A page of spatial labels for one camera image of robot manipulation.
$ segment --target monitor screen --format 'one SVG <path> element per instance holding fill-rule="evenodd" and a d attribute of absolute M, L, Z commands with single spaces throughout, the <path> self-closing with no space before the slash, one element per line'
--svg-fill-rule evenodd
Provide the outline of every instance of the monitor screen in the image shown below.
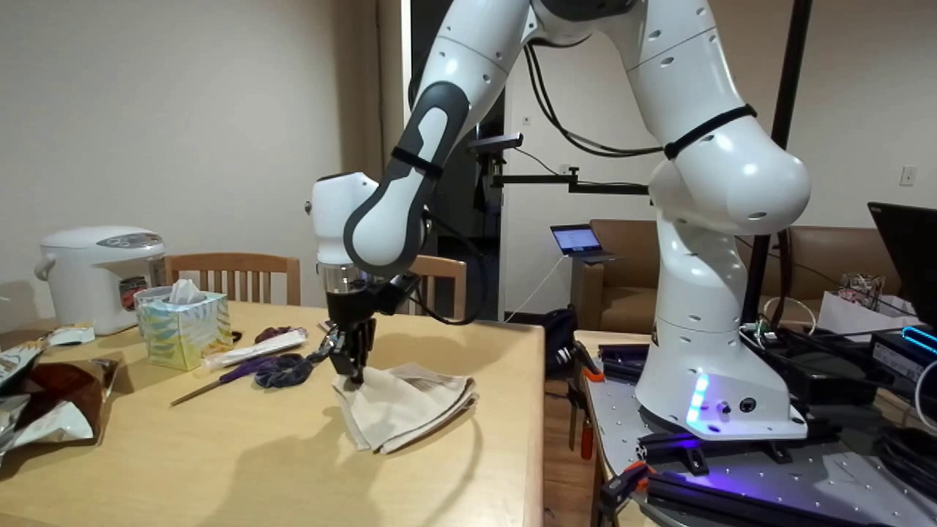
<path fill-rule="evenodd" d="M 561 256 L 602 256 L 591 227 L 550 227 L 550 233 Z"/>
<path fill-rule="evenodd" d="M 869 203 L 882 243 L 917 320 L 937 329 L 937 208 Z"/>

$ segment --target tissue box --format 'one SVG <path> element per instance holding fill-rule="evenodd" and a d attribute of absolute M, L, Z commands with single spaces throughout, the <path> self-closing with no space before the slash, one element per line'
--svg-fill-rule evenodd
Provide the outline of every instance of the tissue box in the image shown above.
<path fill-rule="evenodd" d="M 219 294 L 197 294 L 170 303 L 170 288 L 138 294 L 138 329 L 146 357 L 170 369 L 197 369 L 204 354 L 231 350 L 229 303 Z"/>

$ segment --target crumpled cloth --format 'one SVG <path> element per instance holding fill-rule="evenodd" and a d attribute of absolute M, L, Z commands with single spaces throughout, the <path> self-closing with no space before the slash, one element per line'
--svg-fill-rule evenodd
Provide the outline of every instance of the crumpled cloth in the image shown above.
<path fill-rule="evenodd" d="M 367 367 L 362 383 L 333 383 L 343 402 L 349 436 L 358 448 L 393 455 L 444 429 L 478 398 L 474 382 L 438 375 L 415 363 L 397 369 Z"/>

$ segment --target wooden chair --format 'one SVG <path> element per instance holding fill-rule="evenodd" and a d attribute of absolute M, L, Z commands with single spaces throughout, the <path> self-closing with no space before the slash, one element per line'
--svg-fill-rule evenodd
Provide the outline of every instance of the wooden chair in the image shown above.
<path fill-rule="evenodd" d="M 165 281 L 192 278 L 198 290 L 226 294 L 231 303 L 272 304 L 276 275 L 283 278 L 286 304 L 298 304 L 302 275 L 295 259 L 257 252 L 166 256 Z"/>
<path fill-rule="evenodd" d="M 450 285 L 450 320 L 466 320 L 469 304 L 469 274 L 466 260 L 456 259 L 438 259 L 438 256 L 415 256 L 411 265 L 411 274 L 419 275 L 419 296 L 427 304 L 435 304 L 435 288 L 438 281 Z"/>

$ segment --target rice cooker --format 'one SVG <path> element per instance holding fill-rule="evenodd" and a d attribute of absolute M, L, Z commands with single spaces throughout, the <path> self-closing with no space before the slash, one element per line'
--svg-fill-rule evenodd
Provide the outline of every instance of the rice cooker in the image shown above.
<path fill-rule="evenodd" d="M 86 227 L 40 243 L 36 275 L 50 281 L 56 322 L 113 334 L 138 322 L 135 294 L 160 278 L 165 241 L 135 227 Z"/>

